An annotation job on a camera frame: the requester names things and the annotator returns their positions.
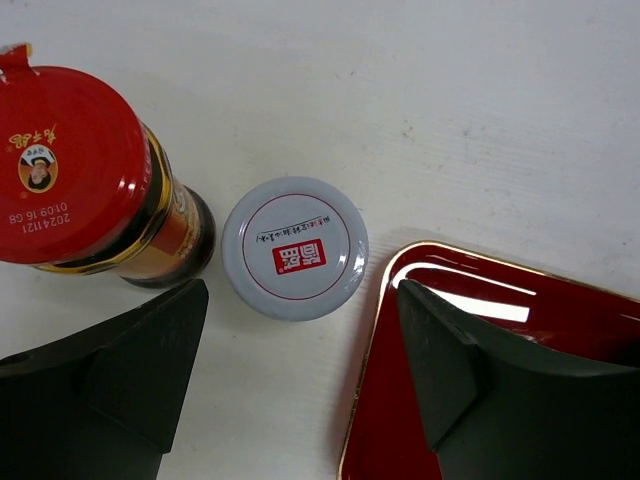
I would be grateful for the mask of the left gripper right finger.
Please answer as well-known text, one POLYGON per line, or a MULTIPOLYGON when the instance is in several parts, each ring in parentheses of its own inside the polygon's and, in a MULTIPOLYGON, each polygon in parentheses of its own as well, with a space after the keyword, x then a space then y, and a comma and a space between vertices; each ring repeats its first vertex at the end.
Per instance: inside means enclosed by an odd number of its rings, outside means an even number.
POLYGON ((404 280, 398 310, 427 446, 445 479, 635 479, 639 343, 598 357, 533 342, 404 280))

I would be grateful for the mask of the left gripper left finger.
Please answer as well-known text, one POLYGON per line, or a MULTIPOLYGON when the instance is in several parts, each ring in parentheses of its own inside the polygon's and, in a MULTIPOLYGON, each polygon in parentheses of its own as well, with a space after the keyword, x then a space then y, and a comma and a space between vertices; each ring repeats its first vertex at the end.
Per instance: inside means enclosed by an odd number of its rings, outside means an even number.
POLYGON ((209 292, 190 280, 1 361, 4 479, 154 479, 174 442, 209 292))

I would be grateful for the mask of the red lid sauce jar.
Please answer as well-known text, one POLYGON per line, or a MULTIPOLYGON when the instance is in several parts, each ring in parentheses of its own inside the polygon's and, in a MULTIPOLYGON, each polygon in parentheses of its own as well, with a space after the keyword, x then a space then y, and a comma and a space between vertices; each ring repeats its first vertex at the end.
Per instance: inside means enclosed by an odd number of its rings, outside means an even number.
POLYGON ((199 275, 215 249, 206 202, 112 87, 1 51, 1 258, 143 288, 199 275))

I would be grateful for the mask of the red lacquer tray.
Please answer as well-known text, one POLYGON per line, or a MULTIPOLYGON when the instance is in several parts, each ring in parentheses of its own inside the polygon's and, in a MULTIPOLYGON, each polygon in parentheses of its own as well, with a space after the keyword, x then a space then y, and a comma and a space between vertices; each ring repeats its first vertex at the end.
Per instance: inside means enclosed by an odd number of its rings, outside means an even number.
POLYGON ((402 337, 398 287, 413 280, 453 306, 533 342, 596 358, 639 343, 639 301, 442 242, 421 241, 384 268, 338 475, 445 479, 427 446, 402 337))

